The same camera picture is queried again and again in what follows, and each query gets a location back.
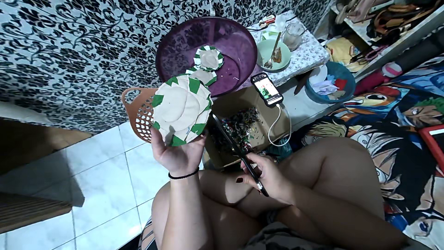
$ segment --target blue bucket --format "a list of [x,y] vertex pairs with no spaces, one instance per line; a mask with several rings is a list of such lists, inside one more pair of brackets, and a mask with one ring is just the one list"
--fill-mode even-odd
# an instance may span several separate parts
[[345,87],[343,89],[345,91],[345,94],[337,100],[330,100],[327,95],[322,96],[317,94],[313,90],[309,80],[307,79],[307,82],[305,84],[305,92],[307,93],[307,96],[310,97],[310,99],[314,102],[322,104],[334,104],[350,99],[353,96],[353,93],[355,93],[356,88],[356,81],[353,77],[353,74],[345,66],[337,62],[329,61],[325,65],[327,66],[327,74],[334,76],[335,79],[347,80],[347,83],[345,84]]

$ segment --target black hair tie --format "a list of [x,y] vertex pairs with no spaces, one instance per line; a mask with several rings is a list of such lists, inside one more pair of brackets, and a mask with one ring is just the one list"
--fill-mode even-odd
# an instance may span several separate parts
[[180,176],[180,177],[172,177],[172,176],[170,175],[170,173],[168,173],[168,177],[171,178],[171,179],[173,179],[173,180],[179,180],[179,179],[184,179],[184,178],[187,178],[187,177],[193,176],[193,175],[197,174],[197,172],[199,172],[199,168],[197,168],[196,171],[194,171],[194,172],[192,172],[192,173],[190,173],[190,174],[187,174],[187,175],[185,175],[185,176]]

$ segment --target hand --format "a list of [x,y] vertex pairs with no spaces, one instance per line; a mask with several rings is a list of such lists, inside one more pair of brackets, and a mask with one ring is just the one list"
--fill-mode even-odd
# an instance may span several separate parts
[[164,166],[173,177],[185,176],[196,171],[202,159],[205,136],[178,147],[166,147],[162,134],[151,127],[151,147],[154,159]]
[[[254,153],[249,153],[246,157],[258,165],[254,170],[258,173],[259,180],[267,190],[268,195],[279,202],[290,205],[294,185],[282,175],[276,164],[269,158]],[[258,189],[256,182],[243,162],[241,162],[241,167],[246,174],[239,176],[236,182],[242,178],[242,183],[249,184]]]

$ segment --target bowl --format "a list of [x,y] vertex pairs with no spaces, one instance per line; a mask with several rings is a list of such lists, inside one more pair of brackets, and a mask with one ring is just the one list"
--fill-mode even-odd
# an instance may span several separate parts
[[274,44],[276,43],[276,40],[262,40],[257,44],[258,47],[258,60],[257,64],[259,67],[261,67],[263,70],[268,72],[276,72],[283,68],[285,68],[290,63],[291,58],[291,52],[288,49],[287,45],[285,45],[283,42],[279,41],[277,43],[277,48],[281,47],[281,54],[282,54],[282,60],[280,63],[273,62],[271,60],[273,66],[271,69],[265,68],[264,63],[266,63],[270,57],[271,53],[273,52]]
[[197,17],[183,22],[160,41],[156,69],[162,82],[183,74],[194,65],[196,50],[214,46],[223,55],[217,80],[209,86],[211,97],[237,89],[256,66],[258,49],[250,32],[236,21],[223,17]]
[[330,100],[328,96],[322,96],[316,93],[311,87],[309,79],[307,79],[307,82],[305,84],[305,92],[307,93],[307,96],[314,102],[322,104],[334,104],[350,99],[353,96],[353,93],[355,93],[356,88],[356,81],[353,77],[353,74],[345,66],[337,62],[329,61],[325,65],[327,66],[328,75],[334,76],[335,79],[347,80],[347,83],[345,84],[345,87],[343,89],[345,91],[344,95],[337,100]]

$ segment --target brown plastic basket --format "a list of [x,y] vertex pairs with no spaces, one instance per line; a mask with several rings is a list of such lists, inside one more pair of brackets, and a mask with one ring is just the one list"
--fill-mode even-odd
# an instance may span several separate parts
[[[126,94],[131,90],[140,91],[139,95],[131,102],[125,101]],[[131,127],[134,133],[142,140],[151,143],[150,127],[153,123],[153,96],[157,89],[146,88],[129,88],[122,93],[122,102],[127,110],[128,118],[130,119]]]

